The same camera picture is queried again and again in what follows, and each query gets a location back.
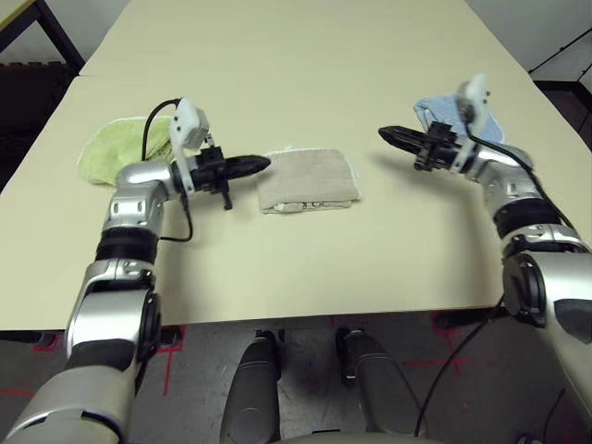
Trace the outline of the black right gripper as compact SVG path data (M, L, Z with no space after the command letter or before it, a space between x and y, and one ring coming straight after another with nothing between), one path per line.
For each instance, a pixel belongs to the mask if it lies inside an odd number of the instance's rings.
M413 167L419 171L450 170L464 142L452 126L432 122L427 133L402 126L386 126L378 134L387 143L403 151L419 151Z

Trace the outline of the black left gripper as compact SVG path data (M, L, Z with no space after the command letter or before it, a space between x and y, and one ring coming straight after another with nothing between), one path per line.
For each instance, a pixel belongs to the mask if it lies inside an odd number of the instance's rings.
M266 169L271 161L268 157L248 154L225 159L218 146L202 149L195 156L197 168L191 172L191 179L196 191L220 193L224 209L231 209L228 179L240 179L252 176Z

